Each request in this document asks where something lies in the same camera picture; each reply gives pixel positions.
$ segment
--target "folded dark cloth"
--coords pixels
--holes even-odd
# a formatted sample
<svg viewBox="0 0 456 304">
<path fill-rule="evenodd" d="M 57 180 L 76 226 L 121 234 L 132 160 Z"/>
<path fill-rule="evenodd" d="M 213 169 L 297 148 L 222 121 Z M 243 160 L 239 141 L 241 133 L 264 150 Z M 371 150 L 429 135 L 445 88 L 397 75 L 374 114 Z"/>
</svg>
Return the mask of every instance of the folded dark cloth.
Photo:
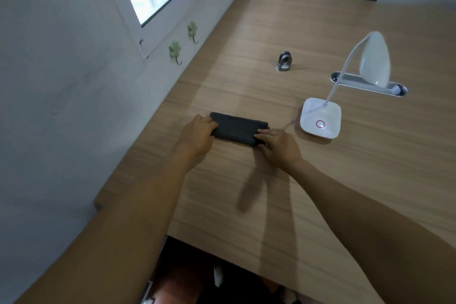
<svg viewBox="0 0 456 304">
<path fill-rule="evenodd" d="M 218 123 L 218 128 L 212 131 L 214 137 L 252 147 L 264 144 L 263 141 L 256 139 L 254 134 L 258 133 L 258 129 L 269 129 L 268 123 L 217 112 L 211 112 L 210 116 L 212 120 Z"/>
</svg>

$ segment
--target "silver metal object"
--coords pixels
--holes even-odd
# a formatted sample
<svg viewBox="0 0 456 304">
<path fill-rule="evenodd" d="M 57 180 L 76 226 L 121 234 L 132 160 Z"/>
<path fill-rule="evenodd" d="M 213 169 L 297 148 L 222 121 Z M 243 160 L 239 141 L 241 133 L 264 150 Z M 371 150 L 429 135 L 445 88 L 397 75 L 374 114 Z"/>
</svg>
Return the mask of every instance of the silver metal object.
<svg viewBox="0 0 456 304">
<path fill-rule="evenodd" d="M 279 57 L 277 63 L 277 71 L 288 71 L 291 67 L 292 57 L 288 51 L 283 52 Z"/>
<path fill-rule="evenodd" d="M 335 83 L 337 78 L 340 75 L 340 71 L 334 72 L 331 74 L 330 80 L 331 82 Z M 370 84 L 366 82 L 361 76 L 348 74 L 342 77 L 342 81 L 339 83 L 341 86 L 351 87 L 361 90 L 372 91 L 374 93 L 385 94 L 390 96 L 402 97 L 407 95 L 407 88 L 400 83 L 396 82 L 388 82 L 386 88 L 381 88 L 374 84 Z"/>
</svg>

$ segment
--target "person's right hand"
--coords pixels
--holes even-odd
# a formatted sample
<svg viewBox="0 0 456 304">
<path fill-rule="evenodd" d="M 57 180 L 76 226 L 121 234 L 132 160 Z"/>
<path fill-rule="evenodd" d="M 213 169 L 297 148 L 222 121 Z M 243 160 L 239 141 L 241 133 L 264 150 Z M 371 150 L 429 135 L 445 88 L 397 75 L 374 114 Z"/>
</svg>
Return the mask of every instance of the person's right hand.
<svg viewBox="0 0 456 304">
<path fill-rule="evenodd" d="M 266 159 L 286 172 L 290 166 L 302 159 L 295 138 L 282 129 L 258 130 L 255 137 L 266 142 L 266 145 L 258 146 Z"/>
</svg>

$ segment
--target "white desk lamp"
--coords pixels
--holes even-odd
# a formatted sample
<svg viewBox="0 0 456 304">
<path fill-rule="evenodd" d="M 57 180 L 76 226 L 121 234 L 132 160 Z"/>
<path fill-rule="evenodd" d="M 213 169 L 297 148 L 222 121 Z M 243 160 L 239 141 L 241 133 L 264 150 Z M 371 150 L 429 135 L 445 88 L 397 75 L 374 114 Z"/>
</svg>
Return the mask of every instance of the white desk lamp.
<svg viewBox="0 0 456 304">
<path fill-rule="evenodd" d="M 326 100 L 311 97 L 304 102 L 300 125 L 301 128 L 312 135 L 323 138 L 336 138 L 341 128 L 341 108 L 330 102 L 342 80 L 348 64 L 356 50 L 366 44 L 359 64 L 359 73 L 368 83 L 385 88 L 390 80 L 391 64 L 390 55 L 385 39 L 379 32 L 371 32 L 352 50 L 345 61 L 337 82 L 334 84 Z"/>
</svg>

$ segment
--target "oval metal slot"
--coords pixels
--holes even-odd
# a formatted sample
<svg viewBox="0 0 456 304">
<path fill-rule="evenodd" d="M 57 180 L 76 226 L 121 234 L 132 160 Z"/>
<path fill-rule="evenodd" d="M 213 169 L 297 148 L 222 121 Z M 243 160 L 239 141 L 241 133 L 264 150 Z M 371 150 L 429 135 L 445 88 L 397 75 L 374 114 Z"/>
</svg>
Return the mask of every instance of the oval metal slot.
<svg viewBox="0 0 456 304">
<path fill-rule="evenodd" d="M 337 78 L 340 75 L 340 71 L 334 72 L 331 74 L 330 80 L 335 83 Z M 342 81 L 339 83 L 341 86 L 372 91 L 374 93 L 385 94 L 390 96 L 402 97 L 407 95 L 407 88 L 400 83 L 388 82 L 386 88 L 378 87 L 374 84 L 366 82 L 360 75 L 348 74 L 342 78 Z"/>
</svg>

